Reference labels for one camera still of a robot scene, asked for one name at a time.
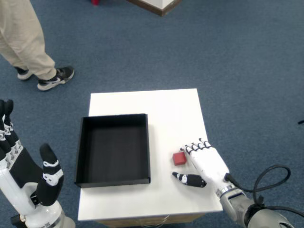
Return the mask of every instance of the blue carpet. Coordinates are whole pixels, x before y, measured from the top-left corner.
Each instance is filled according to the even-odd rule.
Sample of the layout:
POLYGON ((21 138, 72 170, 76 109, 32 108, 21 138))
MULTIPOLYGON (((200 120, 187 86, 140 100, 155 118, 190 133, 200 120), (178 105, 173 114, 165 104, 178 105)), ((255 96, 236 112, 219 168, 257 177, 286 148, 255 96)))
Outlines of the blue carpet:
MULTIPOLYGON (((303 210, 304 125, 297 122, 304 119, 304 1, 184 0, 164 18, 124 0, 98 7, 88 0, 32 3, 47 53, 76 75, 43 93, 35 78, 19 81, 1 58, 0 98, 15 101, 15 130, 38 164, 42 143, 56 152, 65 172, 59 201, 68 216, 77 220, 73 178, 90 94, 179 88, 198 89, 209 141, 242 185, 252 188, 266 167, 285 164, 292 176, 263 193, 266 204, 303 210)), ((11 227, 16 212, 2 194, 0 202, 0 227, 11 227)), ((299 216, 282 214, 303 227, 299 216)), ((163 227, 238 226, 221 212, 163 227)))

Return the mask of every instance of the red block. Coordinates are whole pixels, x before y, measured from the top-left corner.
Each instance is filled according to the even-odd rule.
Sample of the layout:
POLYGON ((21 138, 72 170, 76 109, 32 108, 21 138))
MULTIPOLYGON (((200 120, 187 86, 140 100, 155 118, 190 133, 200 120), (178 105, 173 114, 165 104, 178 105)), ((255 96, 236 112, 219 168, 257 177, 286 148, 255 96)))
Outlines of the red block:
POLYGON ((99 0, 92 0, 92 3, 93 3, 93 5, 98 5, 98 3, 99 3, 99 0))
POLYGON ((173 154, 174 165, 183 165, 187 162, 187 158, 184 152, 174 153, 173 154))

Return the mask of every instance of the shoe sole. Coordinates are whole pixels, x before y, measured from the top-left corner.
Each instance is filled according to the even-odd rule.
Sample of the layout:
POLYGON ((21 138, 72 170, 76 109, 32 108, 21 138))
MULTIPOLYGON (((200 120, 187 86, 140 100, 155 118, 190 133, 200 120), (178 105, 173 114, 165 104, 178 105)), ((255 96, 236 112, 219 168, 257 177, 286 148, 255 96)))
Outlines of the shoe sole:
POLYGON ((27 72, 24 75, 17 74, 17 78, 20 79, 20 80, 22 80, 22 81, 25 81, 25 80, 28 80, 32 75, 33 75, 33 73, 27 72))
POLYGON ((71 74, 70 77, 68 77, 68 78, 66 78, 65 80, 62 80, 62 81, 60 81, 60 82, 58 82, 58 83, 50 83, 50 84, 45 85, 45 86, 41 86, 41 85, 38 83, 38 84, 37 84, 37 88, 38 88, 39 90, 41 90, 41 91, 47 91, 47 90, 49 90, 49 89, 52 89, 52 88, 56 87, 56 86, 59 85, 59 84, 65 84, 65 83, 67 83, 69 80, 72 79, 72 77, 74 76, 74 73, 75 73, 75 70, 73 70, 73 72, 72 72, 72 74, 71 74))

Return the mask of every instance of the wooden base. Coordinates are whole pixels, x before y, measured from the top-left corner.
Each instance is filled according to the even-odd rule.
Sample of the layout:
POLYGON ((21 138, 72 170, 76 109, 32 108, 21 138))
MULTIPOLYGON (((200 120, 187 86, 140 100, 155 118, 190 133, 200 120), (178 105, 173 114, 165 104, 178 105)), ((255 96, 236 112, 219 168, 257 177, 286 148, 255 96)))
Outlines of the wooden base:
POLYGON ((98 221, 103 225, 111 228, 116 227, 137 227, 137 226, 157 226, 160 224, 170 224, 170 223, 185 223, 192 222, 195 219, 200 218, 204 214, 190 214, 190 215, 172 215, 172 216, 162 216, 162 217, 148 217, 148 218, 133 218, 124 220, 105 220, 98 221))
POLYGON ((155 13, 161 17, 167 15, 177 4, 179 4, 181 2, 181 0, 174 0, 168 6, 166 6, 164 9, 160 9, 158 7, 155 7, 149 3, 146 3, 141 0, 128 0, 128 1, 141 8, 144 8, 152 13, 155 13))

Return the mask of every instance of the red cube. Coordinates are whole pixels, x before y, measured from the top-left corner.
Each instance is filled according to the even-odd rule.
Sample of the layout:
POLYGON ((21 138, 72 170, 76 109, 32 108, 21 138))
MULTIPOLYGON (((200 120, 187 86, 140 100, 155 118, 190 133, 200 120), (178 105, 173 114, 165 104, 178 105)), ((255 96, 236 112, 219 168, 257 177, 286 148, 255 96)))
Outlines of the red cube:
POLYGON ((173 154, 174 165, 183 165, 187 162, 187 158, 184 152, 174 153, 173 154))

